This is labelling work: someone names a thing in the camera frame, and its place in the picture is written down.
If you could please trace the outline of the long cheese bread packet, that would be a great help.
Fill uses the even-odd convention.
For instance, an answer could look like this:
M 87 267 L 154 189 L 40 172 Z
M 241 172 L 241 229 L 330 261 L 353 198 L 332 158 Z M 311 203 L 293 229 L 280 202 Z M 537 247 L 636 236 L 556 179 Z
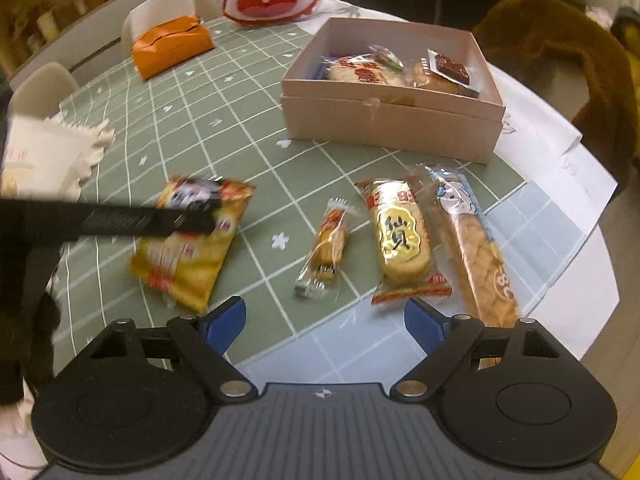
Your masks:
M 514 327 L 518 300 L 468 179 L 458 170 L 420 164 L 410 180 L 456 271 L 465 312 L 490 328 Z

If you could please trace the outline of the yellow panda snack bag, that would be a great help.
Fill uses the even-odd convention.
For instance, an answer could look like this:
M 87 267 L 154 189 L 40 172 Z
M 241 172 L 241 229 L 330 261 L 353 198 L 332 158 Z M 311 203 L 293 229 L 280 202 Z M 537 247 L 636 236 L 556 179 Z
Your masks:
M 224 177 L 171 177 L 157 205 L 205 211 L 215 220 L 215 229 L 208 234 L 145 238 L 129 260 L 132 275 L 186 308 L 204 312 L 254 193 L 254 185 Z

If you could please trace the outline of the brown fuzzy coat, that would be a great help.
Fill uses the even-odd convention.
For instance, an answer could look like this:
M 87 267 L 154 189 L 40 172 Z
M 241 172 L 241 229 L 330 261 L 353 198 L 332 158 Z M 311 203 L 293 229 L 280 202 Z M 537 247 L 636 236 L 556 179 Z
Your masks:
M 625 191 L 637 151 L 639 112 L 629 58 L 597 22 L 561 0 L 501 0 L 473 29 L 485 58 L 538 89 L 554 73 L 584 77 L 587 96 L 572 118 L 582 144 Z

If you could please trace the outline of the red rice cracker packet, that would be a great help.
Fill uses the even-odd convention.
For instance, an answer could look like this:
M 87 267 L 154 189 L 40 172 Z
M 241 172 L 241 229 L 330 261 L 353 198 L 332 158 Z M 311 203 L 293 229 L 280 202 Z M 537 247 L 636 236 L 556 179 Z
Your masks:
M 322 77 L 326 80 L 358 82 L 358 84 L 380 84 L 403 87 L 401 73 L 376 62 L 372 55 L 342 56 L 327 58 Z

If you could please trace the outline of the small clear snack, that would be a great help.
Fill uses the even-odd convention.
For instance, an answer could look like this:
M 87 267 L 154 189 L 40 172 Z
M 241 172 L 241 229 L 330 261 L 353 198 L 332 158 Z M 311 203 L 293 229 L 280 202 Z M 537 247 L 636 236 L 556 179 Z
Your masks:
M 322 299 L 338 295 L 338 271 L 344 260 L 354 215 L 354 207 L 344 198 L 331 196 L 328 199 L 314 244 L 294 284 L 297 296 Z

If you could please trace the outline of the white paper sheets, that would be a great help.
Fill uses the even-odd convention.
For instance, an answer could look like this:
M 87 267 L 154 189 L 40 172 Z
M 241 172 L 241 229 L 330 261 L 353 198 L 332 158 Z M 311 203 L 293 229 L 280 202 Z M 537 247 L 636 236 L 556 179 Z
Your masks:
M 506 104 L 496 158 L 463 169 L 522 312 L 582 358 L 620 301 L 598 226 L 617 184 L 549 104 L 503 70 L 491 75 Z

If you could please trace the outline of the round bread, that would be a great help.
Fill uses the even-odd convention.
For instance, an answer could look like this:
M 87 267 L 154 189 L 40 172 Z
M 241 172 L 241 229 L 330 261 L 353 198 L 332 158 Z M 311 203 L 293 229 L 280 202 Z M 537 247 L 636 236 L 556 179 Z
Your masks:
M 405 85 L 411 88 L 457 94 L 458 86 L 431 71 L 425 58 L 409 62 L 404 68 Z

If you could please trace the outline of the orange tissue box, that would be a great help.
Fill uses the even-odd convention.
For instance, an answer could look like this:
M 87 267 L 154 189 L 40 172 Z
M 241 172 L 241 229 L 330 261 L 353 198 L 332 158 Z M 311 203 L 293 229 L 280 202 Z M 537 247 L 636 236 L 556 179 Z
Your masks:
M 140 78 L 147 81 L 214 49 L 214 40 L 201 19 L 183 15 L 149 29 L 134 43 L 131 56 Z

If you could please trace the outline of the green checked tablecloth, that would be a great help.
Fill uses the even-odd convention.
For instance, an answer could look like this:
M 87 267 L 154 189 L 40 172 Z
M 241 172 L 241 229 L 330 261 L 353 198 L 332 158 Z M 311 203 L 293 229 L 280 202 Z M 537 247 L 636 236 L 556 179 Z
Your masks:
M 108 119 L 114 144 L 82 187 L 83 202 L 154 204 L 173 174 L 214 174 L 256 186 L 209 305 L 232 295 L 247 305 L 247 324 L 227 356 L 264 382 L 390 384 L 423 359 L 404 330 L 402 302 L 374 304 L 380 281 L 373 229 L 357 209 L 348 234 L 337 292 L 297 297 L 303 266 L 326 202 L 341 197 L 363 206 L 354 184 L 400 178 L 412 167 L 442 164 L 468 178 L 506 257 L 523 312 L 536 304 L 586 240 L 541 188 L 525 183 L 497 155 L 488 166 L 411 152 L 291 141 L 281 107 L 281 79 L 310 39 L 296 25 L 237 30 L 220 18 L 209 30 L 213 53 L 142 82 L 130 62 L 97 76 L 61 104 L 78 125 Z M 132 318 L 164 326 L 186 311 L 136 281 L 131 238 L 85 238 L 65 247 L 54 289 L 62 321 L 54 337 L 56 372 L 107 324 Z

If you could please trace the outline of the yellow senbei cracker packet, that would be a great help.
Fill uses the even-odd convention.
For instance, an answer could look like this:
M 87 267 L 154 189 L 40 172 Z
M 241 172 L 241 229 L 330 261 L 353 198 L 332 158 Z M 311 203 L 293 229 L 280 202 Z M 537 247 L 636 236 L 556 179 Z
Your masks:
M 369 211 L 382 273 L 372 304 L 451 296 L 452 287 L 439 270 L 430 232 L 409 183 L 374 179 L 359 181 L 356 187 Z

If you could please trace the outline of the blue white snack bag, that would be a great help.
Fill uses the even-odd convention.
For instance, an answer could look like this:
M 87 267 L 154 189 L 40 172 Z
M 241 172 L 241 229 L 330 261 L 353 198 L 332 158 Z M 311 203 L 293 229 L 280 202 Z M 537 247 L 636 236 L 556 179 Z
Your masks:
M 330 80 L 331 68 L 333 66 L 334 58 L 328 58 L 322 56 L 318 64 L 318 68 L 314 73 L 314 80 Z

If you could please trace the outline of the white chair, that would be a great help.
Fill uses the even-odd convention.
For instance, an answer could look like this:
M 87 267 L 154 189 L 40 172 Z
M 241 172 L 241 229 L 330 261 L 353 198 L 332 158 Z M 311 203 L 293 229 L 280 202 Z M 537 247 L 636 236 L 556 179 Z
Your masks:
M 182 16 L 208 22 L 221 17 L 220 4 L 218 0 L 146 0 L 131 10 L 122 24 L 122 57 L 130 58 L 134 43 L 148 30 Z

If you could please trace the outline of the pink cardboard box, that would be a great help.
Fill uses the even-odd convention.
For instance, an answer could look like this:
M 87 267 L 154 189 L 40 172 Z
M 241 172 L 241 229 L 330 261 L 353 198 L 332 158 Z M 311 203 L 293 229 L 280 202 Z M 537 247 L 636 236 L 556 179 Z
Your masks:
M 478 95 L 319 76 L 324 58 L 389 48 L 402 62 L 434 50 L 465 66 Z M 282 79 L 281 106 L 293 139 L 341 142 L 489 162 L 506 108 L 475 37 L 467 30 L 374 18 L 329 18 Z

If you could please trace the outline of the brown jelly bar packet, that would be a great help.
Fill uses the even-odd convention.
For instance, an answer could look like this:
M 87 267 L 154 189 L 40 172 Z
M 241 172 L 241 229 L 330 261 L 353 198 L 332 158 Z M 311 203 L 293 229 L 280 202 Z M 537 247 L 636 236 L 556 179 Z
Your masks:
M 427 62 L 433 74 L 453 84 L 462 96 L 474 99 L 480 96 L 480 92 L 472 86 L 470 74 L 463 64 L 432 49 L 427 50 Z

